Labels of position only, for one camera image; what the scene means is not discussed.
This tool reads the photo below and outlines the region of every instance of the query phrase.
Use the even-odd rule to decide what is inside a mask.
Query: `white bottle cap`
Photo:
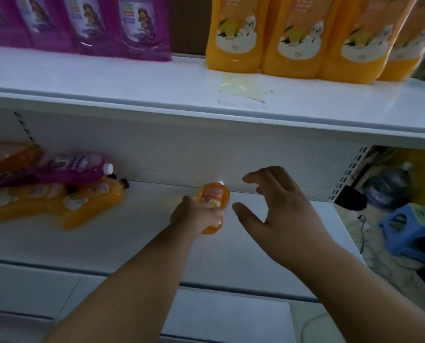
[[[410,170],[410,169],[412,168],[412,166],[413,166],[413,164],[412,164],[412,163],[410,163],[410,162],[405,162],[405,163],[403,164],[403,166],[401,166],[401,168],[402,168],[403,170],[407,171],[407,170]]]
[[[104,164],[103,165],[103,173],[106,175],[110,175],[114,172],[114,166],[112,164]]]

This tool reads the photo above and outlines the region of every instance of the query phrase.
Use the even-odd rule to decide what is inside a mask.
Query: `forearm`
[[[169,226],[108,277],[47,342],[157,342],[195,238]]]
[[[425,342],[425,312],[352,254],[330,248],[295,272],[348,342]]]

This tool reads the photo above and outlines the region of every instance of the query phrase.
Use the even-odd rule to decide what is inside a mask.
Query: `hand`
[[[209,203],[200,203],[190,196],[184,196],[182,202],[171,214],[171,225],[185,225],[198,235],[209,225],[219,226],[222,222],[223,210]]]
[[[268,216],[263,223],[242,203],[233,204],[240,223],[278,264],[295,272],[325,257],[337,247],[311,203],[283,167],[262,168],[244,176],[265,197]]]

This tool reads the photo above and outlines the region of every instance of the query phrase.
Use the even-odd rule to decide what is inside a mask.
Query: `stool hole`
[[[408,223],[408,218],[404,214],[395,215],[389,222],[389,226],[396,232],[403,231],[404,227]]]

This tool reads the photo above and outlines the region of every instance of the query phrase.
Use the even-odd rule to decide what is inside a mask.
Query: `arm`
[[[337,245],[311,203],[282,167],[247,174],[268,217],[241,203],[239,221],[260,247],[318,297],[348,342],[424,342],[425,312]]]
[[[46,343],[158,342],[193,240],[222,210],[184,197],[170,225],[108,277]]]

